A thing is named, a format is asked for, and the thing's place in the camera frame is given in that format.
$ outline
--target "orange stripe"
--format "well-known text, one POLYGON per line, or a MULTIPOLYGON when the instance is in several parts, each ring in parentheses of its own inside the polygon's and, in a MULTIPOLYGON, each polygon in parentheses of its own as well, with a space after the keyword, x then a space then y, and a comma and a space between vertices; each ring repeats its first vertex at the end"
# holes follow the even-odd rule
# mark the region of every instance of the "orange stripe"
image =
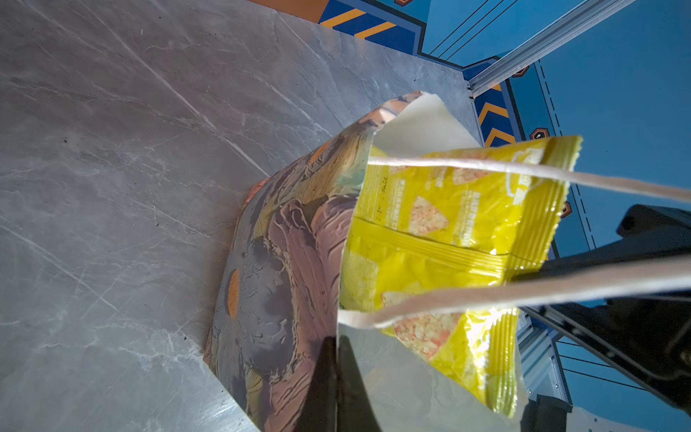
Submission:
POLYGON ((344 22, 350 21, 351 19, 357 18, 361 15, 365 15, 365 13, 360 9, 353 9, 344 12, 340 15, 337 15, 331 19, 327 19, 326 21, 322 21, 320 24, 324 27, 334 28, 339 24, 343 24, 344 22))
POLYGON ((367 30, 361 31, 360 33, 355 33, 355 37, 359 37, 360 39, 365 39, 368 38, 369 36, 376 35, 377 33, 383 32, 384 30, 388 30, 390 28, 395 27, 396 24, 392 23, 381 23, 378 26, 374 26, 372 28, 368 28, 367 30))
POLYGON ((485 147, 490 147, 492 145, 492 142, 494 141, 494 138, 501 138, 506 142, 509 142, 511 144, 516 143, 516 139, 513 137, 513 135, 509 135, 506 132, 501 132, 500 130, 492 128, 492 130, 489 133, 489 137, 487 137, 487 141, 484 142, 485 147))
POLYGON ((496 106, 487 102, 482 107, 482 111, 480 111, 480 115, 477 117, 477 119, 480 121, 480 124, 482 124, 484 118, 487 117, 487 113, 495 113, 501 115, 502 117, 509 118, 509 112, 506 108, 502 108, 501 106, 496 106))

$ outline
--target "marble countertop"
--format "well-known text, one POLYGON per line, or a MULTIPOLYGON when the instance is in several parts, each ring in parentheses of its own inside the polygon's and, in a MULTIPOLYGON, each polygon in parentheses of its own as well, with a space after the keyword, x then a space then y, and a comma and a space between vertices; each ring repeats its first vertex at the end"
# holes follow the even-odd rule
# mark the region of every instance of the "marble countertop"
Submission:
POLYGON ((0 430, 252 431, 202 362, 247 190, 454 70, 245 0, 0 17, 0 430))

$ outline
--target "blue wall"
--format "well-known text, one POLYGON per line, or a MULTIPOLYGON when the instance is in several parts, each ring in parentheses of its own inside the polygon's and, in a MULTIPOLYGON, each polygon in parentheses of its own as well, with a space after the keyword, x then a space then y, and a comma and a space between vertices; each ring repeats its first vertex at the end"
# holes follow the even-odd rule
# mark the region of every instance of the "blue wall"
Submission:
MULTIPOLYGON (((554 123, 585 139, 577 169, 691 188, 690 23, 688 0, 638 0, 542 59, 554 123)), ((691 209, 579 189, 596 246, 633 204, 691 209)))
POLYGON ((414 0, 405 6, 398 6, 394 0, 376 0, 385 6, 398 10, 408 16, 419 19, 420 21, 426 23, 427 15, 430 12, 430 2, 431 0, 414 0))
POLYGON ((579 0, 518 0, 515 3, 514 0, 488 0, 486 3, 484 0, 432 0, 422 52, 468 66, 513 50, 579 3, 579 0), (452 55, 461 46, 463 48, 452 55))
POLYGON ((578 373, 587 373, 630 386, 638 386, 613 368, 599 366, 603 365, 604 362, 585 348, 563 342, 573 344, 573 341, 562 338, 556 345, 559 355, 562 356, 561 362, 564 369, 574 371, 565 371, 564 374, 575 406, 580 406, 594 415, 601 415, 608 420, 650 431, 691 431, 691 419, 688 414, 672 408, 647 391, 579 375, 578 373), (597 364, 589 364, 563 356, 597 364))

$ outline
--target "snack bag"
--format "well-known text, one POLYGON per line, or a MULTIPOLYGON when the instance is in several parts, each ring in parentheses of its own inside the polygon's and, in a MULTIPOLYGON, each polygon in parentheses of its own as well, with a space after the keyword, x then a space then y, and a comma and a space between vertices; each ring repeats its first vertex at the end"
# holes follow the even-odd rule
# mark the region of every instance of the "snack bag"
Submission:
MULTIPOLYGON (((491 158, 572 169, 579 149, 580 138, 547 138, 427 157, 491 158)), ((382 153, 373 148, 370 155, 382 153)), ((341 304, 378 310, 429 290, 490 286, 523 269, 539 268, 566 193, 561 182, 530 176, 370 166, 344 251, 341 304)), ((511 308, 427 314, 404 319, 384 332, 490 409, 511 417, 518 398, 517 324, 518 310, 511 308)))

